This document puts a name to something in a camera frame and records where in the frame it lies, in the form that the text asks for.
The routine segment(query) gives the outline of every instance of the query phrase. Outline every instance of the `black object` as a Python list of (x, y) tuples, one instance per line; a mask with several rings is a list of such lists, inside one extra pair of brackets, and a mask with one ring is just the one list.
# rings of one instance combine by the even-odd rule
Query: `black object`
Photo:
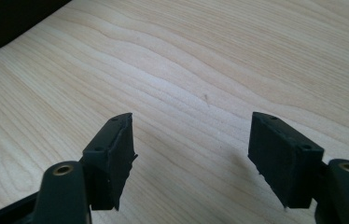
[(119, 209), (137, 155), (132, 114), (110, 119), (83, 151), (44, 173), (40, 191), (0, 210), (0, 224), (91, 223), (92, 210)]
[(277, 117), (253, 113), (249, 159), (284, 207), (317, 201), (317, 224), (349, 223), (349, 161), (322, 162), (324, 149)]
[(0, 0), (0, 48), (70, 0)]

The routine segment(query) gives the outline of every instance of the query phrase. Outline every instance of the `wood grain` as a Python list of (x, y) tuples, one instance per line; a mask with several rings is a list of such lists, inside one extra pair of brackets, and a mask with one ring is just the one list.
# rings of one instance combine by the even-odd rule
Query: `wood grain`
[(314, 223), (247, 158), (253, 111), (349, 159), (349, 0), (74, 0), (0, 49), (0, 208), (133, 112), (139, 158), (93, 223)]

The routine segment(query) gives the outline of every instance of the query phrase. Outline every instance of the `light wood surface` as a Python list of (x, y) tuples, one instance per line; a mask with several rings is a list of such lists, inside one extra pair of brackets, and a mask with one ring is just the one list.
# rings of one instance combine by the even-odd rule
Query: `light wood surface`
[(74, 0), (0, 49), (0, 208), (133, 112), (139, 158), (93, 223), (314, 223), (247, 158), (253, 111), (349, 159), (349, 0)]

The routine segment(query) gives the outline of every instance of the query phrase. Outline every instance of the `table surface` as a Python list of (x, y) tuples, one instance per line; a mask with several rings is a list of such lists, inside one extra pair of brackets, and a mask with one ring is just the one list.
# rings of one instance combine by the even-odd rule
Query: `table surface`
[(139, 157), (93, 223), (314, 223), (247, 158), (253, 111), (349, 159), (349, 0), (74, 0), (0, 49), (0, 208), (133, 112)]

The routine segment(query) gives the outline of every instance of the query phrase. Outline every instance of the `dark object in corner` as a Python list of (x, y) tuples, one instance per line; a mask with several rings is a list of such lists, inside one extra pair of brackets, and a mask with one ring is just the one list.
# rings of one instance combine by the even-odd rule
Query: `dark object in corner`
[(322, 162), (324, 149), (277, 117), (253, 113), (248, 157), (284, 207), (317, 201), (317, 224), (349, 223), (349, 161)]
[(70, 0), (0, 0), (0, 48)]
[(83, 151), (44, 173), (40, 191), (0, 210), (0, 224), (87, 224), (92, 210), (119, 209), (137, 155), (132, 114), (110, 119)]

